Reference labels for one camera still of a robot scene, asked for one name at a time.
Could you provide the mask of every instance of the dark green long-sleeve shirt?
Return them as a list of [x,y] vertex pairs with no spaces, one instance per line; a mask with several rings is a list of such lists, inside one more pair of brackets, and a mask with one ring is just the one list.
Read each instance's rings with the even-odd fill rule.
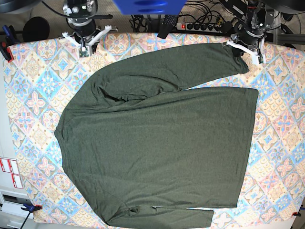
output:
[[111,226],[209,227],[235,208],[258,92],[184,90],[248,72],[221,44],[142,54],[97,71],[63,111],[55,136],[63,169]]

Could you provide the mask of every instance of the power strip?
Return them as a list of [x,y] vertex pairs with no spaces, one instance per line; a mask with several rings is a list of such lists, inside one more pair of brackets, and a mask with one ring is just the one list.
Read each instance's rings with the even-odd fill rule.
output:
[[206,32],[219,32],[219,27],[217,26],[218,30],[215,28],[211,28],[212,25],[201,25],[196,23],[194,25],[194,23],[192,22],[178,22],[176,25],[177,30],[181,30],[181,31],[206,31]]

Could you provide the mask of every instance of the patterned tablecloth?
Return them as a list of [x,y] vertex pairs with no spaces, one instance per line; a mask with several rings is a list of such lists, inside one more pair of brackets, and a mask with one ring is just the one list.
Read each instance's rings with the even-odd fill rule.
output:
[[[95,71],[145,52],[225,40],[185,34],[171,34],[166,40],[150,33],[109,34],[95,55],[81,60],[65,39],[12,46],[15,60],[3,63],[8,116],[24,189],[34,204],[43,206],[35,212],[35,222],[111,228],[65,175],[53,134],[65,106]],[[249,73],[197,86],[259,90],[238,208],[215,209],[214,229],[288,220],[305,197],[305,53],[265,47],[268,64],[254,66],[245,56]]]

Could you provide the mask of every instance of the tile-pattern fabric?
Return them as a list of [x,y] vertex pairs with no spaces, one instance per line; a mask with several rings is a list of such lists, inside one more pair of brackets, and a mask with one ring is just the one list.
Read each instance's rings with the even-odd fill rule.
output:
[[[12,46],[15,60],[3,62],[5,94],[24,189],[34,204],[43,206],[35,212],[35,222],[113,228],[96,216],[65,175],[53,134],[65,106],[94,72],[146,52],[224,41],[204,35],[170,34],[162,40],[153,33],[108,34],[91,58],[80,60],[65,39]],[[255,66],[245,55],[247,74],[194,87],[259,90],[238,207],[214,209],[213,229],[288,220],[305,197],[305,53],[271,44],[265,48],[267,64]]]

